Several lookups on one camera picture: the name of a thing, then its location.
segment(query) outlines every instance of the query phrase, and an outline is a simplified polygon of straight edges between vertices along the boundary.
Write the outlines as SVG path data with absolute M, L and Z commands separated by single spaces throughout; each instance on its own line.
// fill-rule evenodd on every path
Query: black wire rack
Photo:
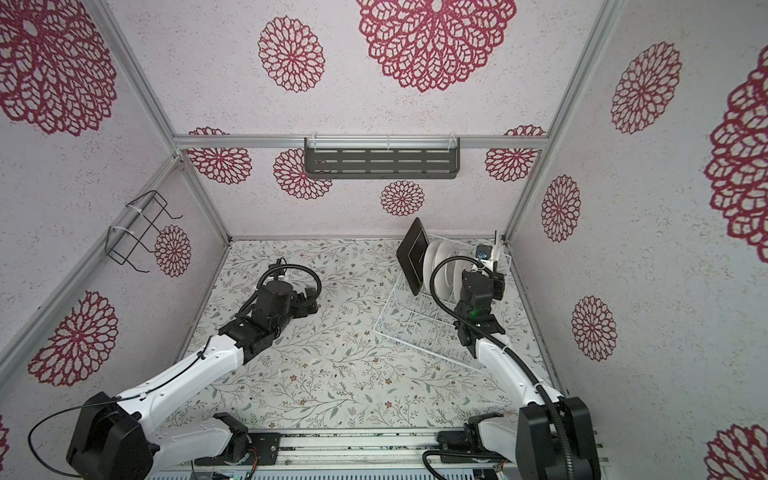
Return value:
M 138 207 L 137 204 L 139 204 L 147 195 L 150 195 L 149 199 L 146 201 L 143 207 Z M 157 212 L 157 214 L 149 218 L 147 215 L 144 214 L 144 211 L 150 206 L 151 202 L 154 201 L 159 207 L 160 210 Z M 109 229 L 107 230 L 107 241 L 104 243 L 104 252 L 107 254 L 108 257 L 110 257 L 112 260 L 118 263 L 118 265 L 125 265 L 126 263 L 134 268 L 137 272 L 142 273 L 149 273 L 149 270 L 141 270 L 137 268 L 130 260 L 131 254 L 136 250 L 136 247 L 141 245 L 148 253 L 154 253 L 154 250 L 150 250 L 149 247 L 144 245 L 144 236 L 147 235 L 147 232 L 151 229 L 155 229 L 158 234 L 160 234 L 160 229 L 157 228 L 157 226 L 154 224 L 157 219 L 160 217 L 162 213 L 165 213 L 169 216 L 172 220 L 178 220 L 182 218 L 184 215 L 179 215 L 178 217 L 174 217 L 171 215 L 168 210 L 166 210 L 165 207 L 168 206 L 168 201 L 165 200 L 165 198 L 158 192 L 157 190 L 149 190 L 147 193 L 140 195 L 137 198 L 134 198 L 132 201 L 125 204 L 126 207 L 132 208 L 136 210 L 139 214 L 131 221 L 130 224 L 128 224 L 127 227 L 119 227 L 118 225 L 110 225 Z M 134 233 L 133 230 L 131 230 L 131 226 L 138 220 L 139 217 L 143 217 L 149 224 L 147 225 L 147 228 L 144 229 L 144 232 L 141 233 L 138 237 Z M 110 247 L 110 239 L 112 236 L 112 232 L 114 230 L 119 230 L 120 233 L 118 234 L 118 238 L 114 241 L 112 246 Z M 118 252 L 115 247 L 120 243 L 121 238 L 125 234 L 130 235 L 131 237 L 136 240 L 136 243 L 131 248 L 131 251 L 128 252 L 128 255 L 123 255 L 122 253 Z

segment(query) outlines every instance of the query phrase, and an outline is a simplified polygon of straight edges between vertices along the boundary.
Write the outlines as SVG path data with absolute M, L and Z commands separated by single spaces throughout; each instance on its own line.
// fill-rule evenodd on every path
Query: white wire dish rack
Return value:
M 472 258 L 475 257 L 475 248 L 478 244 L 493 243 L 493 240 L 480 240 L 472 245 L 436 235 L 427 235 L 427 238 L 430 243 L 442 240 L 451 242 L 456 255 Z M 504 272 L 508 279 L 511 279 L 509 274 L 510 262 L 510 256 L 502 254 L 497 269 Z M 445 305 L 451 309 L 456 306 L 456 301 L 457 299 L 454 298 L 453 294 L 449 299 L 443 299 Z M 458 363 L 479 372 L 484 371 L 481 363 L 473 358 L 466 347 L 459 342 L 456 329 L 453 326 L 453 318 L 435 305 L 435 301 L 424 286 L 419 291 L 419 295 L 414 296 L 402 272 L 384 304 L 379 319 L 376 320 L 373 331 L 449 362 Z

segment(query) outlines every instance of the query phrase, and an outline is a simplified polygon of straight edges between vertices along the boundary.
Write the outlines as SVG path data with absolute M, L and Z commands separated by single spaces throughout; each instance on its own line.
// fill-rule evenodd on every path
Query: robotic arm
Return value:
M 451 257 L 435 267 L 430 292 L 435 303 L 450 314 L 461 344 L 482 363 L 519 408 L 517 432 L 501 414 L 471 417 L 464 432 L 440 432 L 443 462 L 489 458 L 492 452 L 515 459 L 523 480 L 599 480 L 597 447 L 587 406 L 579 398 L 566 399 L 538 378 L 511 347 L 509 337 L 491 313 L 493 300 L 504 295 L 504 275 L 495 271 L 501 245 L 481 245 L 476 258 Z M 451 311 L 435 294 L 437 272 L 448 262 L 471 260 L 473 271 L 462 274 L 461 297 Z
M 283 280 L 287 269 L 309 273 L 316 288 L 297 293 Z M 222 456 L 238 463 L 247 457 L 248 428 L 228 413 L 196 425 L 157 428 L 191 396 L 270 347 L 291 319 L 316 313 L 320 288 L 320 278 L 305 266 L 271 265 L 235 318 L 203 348 L 114 399 L 104 392 L 91 397 L 72 436 L 69 465 L 90 480 L 141 480 L 191 458 Z

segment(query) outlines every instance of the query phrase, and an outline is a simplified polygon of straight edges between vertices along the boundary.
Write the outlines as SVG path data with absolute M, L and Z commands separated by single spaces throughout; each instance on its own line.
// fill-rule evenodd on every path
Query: red flower pattern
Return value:
M 760 425 L 731 425 L 728 430 L 719 430 L 707 447 L 707 480 L 768 478 L 768 432 Z
M 606 360 L 616 348 L 616 322 L 608 306 L 599 298 L 579 300 L 571 319 L 571 330 L 578 348 L 589 358 Z
M 728 235 L 746 240 L 768 263 L 768 46 L 757 68 L 728 95 L 723 123 L 710 134 L 710 206 L 728 219 Z
M 413 182 L 398 180 L 384 187 L 381 201 L 384 210 L 390 214 L 407 217 L 424 204 L 424 190 Z
M 280 188 L 304 200 L 322 197 L 333 185 L 332 180 L 313 180 L 307 177 L 304 150 L 300 148 L 281 152 L 275 159 L 273 174 Z
M 228 135 L 218 128 L 202 127 L 190 135 Z M 245 148 L 189 148 L 187 155 L 197 171 L 220 184 L 238 184 L 250 175 L 250 157 Z
M 294 18 L 275 18 L 259 39 L 259 57 L 266 73 L 288 91 L 307 91 L 325 71 L 323 47 L 310 27 Z
M 581 199 L 576 182 L 568 175 L 555 178 L 541 202 L 541 224 L 553 242 L 568 238 L 576 228 L 581 214 Z
M 680 83 L 680 52 L 662 41 L 630 62 L 616 85 L 611 115 L 616 129 L 633 134 L 664 113 Z
M 77 0 L 0 2 L 0 102 L 46 134 L 98 130 L 117 98 L 117 72 Z
M 167 225 L 154 242 L 154 259 L 168 276 L 180 276 L 187 271 L 192 258 L 190 239 L 176 225 Z
M 382 73 L 402 87 L 445 90 L 488 63 L 514 0 L 357 0 L 360 33 Z
M 2 424 L 2 415 L 0 415 L 0 472 L 2 472 L 2 461 L 5 454 L 8 453 L 8 429 Z
M 547 132 L 541 127 L 520 125 L 504 135 L 541 136 Z M 538 156 L 534 148 L 493 148 L 485 154 L 485 169 L 496 180 L 505 182 L 528 176 L 531 165 Z
M 27 370 L 40 383 L 73 386 L 109 359 L 117 336 L 118 318 L 109 300 L 99 292 L 85 292 Z

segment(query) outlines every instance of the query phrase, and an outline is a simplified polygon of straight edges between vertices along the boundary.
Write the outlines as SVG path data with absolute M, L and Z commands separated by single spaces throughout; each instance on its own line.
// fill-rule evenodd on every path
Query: floral tabletop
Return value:
M 294 319 L 272 347 L 213 382 L 164 426 L 229 412 L 251 428 L 448 427 L 481 412 L 516 412 L 488 374 L 374 333 L 401 271 L 398 245 L 399 240 L 232 243 L 188 353 L 230 321 L 267 266 L 280 257 L 319 274 L 319 312 Z M 288 278 L 297 286 L 311 282 L 301 272 L 289 272 Z M 494 313 L 521 357 L 548 379 L 510 276 L 508 282 Z

